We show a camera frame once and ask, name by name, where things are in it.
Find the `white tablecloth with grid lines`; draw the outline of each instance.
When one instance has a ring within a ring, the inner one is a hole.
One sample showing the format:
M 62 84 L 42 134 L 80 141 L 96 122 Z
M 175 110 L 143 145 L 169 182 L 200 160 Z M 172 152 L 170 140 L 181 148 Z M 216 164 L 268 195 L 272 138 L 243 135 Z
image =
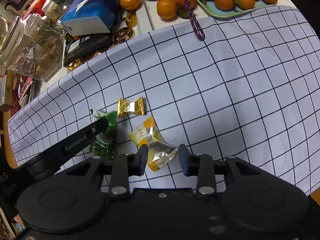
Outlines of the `white tablecloth with grid lines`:
M 320 185 L 320 42 L 296 8 L 275 6 L 226 20 L 189 22 L 117 45 L 35 98 L 9 121 L 19 165 L 90 123 L 89 109 L 146 98 L 147 115 L 118 120 L 117 153 L 136 152 L 132 128 L 152 115 L 164 139 L 221 160 L 236 155 L 306 194 Z M 62 169 L 92 156 L 88 148 Z M 108 190 L 106 177 L 103 191 Z M 225 189 L 217 176 L 218 190 Z M 178 158 L 148 167 L 130 187 L 196 186 Z

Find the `wrapped candy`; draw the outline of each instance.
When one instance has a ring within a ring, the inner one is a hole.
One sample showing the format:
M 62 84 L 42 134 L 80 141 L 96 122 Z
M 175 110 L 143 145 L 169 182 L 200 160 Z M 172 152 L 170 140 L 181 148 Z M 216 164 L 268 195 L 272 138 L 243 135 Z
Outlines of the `wrapped candy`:
M 90 152 L 102 157 L 113 158 L 115 155 L 117 141 L 117 112 L 111 111 L 107 114 L 95 109 L 90 110 L 93 121 L 100 118 L 108 120 L 108 128 L 96 136 L 96 141 L 90 145 Z
M 143 97 L 131 102 L 125 101 L 122 98 L 118 99 L 118 118 L 121 118 L 123 114 L 140 114 L 144 115 Z
M 147 164 L 152 171 L 158 171 L 178 155 L 177 147 L 165 143 L 152 116 L 134 129 L 129 137 L 138 147 L 148 145 Z

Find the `gold foil candy wrapper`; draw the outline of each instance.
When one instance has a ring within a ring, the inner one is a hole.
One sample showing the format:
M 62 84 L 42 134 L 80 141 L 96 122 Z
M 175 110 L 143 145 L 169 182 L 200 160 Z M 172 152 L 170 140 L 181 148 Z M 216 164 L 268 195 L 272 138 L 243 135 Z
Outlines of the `gold foil candy wrapper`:
M 165 143 L 152 116 L 135 128 L 129 137 L 138 147 L 148 145 L 147 164 L 152 171 L 158 171 L 178 155 L 177 147 Z
M 140 114 L 144 115 L 143 97 L 131 102 L 125 101 L 122 98 L 118 99 L 118 118 L 121 118 L 123 114 Z
M 78 58 L 76 61 L 69 64 L 68 70 L 73 71 L 74 69 L 76 69 L 81 65 L 82 65 L 82 61 L 81 59 Z

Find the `gold foil coin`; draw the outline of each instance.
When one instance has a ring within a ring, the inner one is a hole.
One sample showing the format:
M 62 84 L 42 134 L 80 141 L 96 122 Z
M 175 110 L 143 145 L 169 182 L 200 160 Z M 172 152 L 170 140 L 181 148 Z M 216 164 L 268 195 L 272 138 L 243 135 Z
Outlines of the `gold foil coin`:
M 128 27 L 135 27 L 137 25 L 137 17 L 134 14 L 127 13 L 127 16 L 124 18 L 125 24 Z
M 114 46 L 115 46 L 115 38 L 114 38 L 114 36 L 112 36 L 112 43 L 110 43 L 110 44 L 108 44 L 108 45 L 106 45 L 106 46 L 100 47 L 100 48 L 98 49 L 98 52 L 104 53 L 104 52 L 106 52 L 107 50 L 112 49 Z
M 98 51 L 93 51 L 87 55 L 84 55 L 81 57 L 81 61 L 84 63 L 84 62 L 87 62 L 89 61 L 90 59 L 93 59 L 94 57 L 97 57 L 97 55 L 99 54 Z
M 115 40 L 116 40 L 116 43 L 121 44 L 128 41 L 133 36 L 134 36 L 134 31 L 131 27 L 123 27 L 115 35 Z

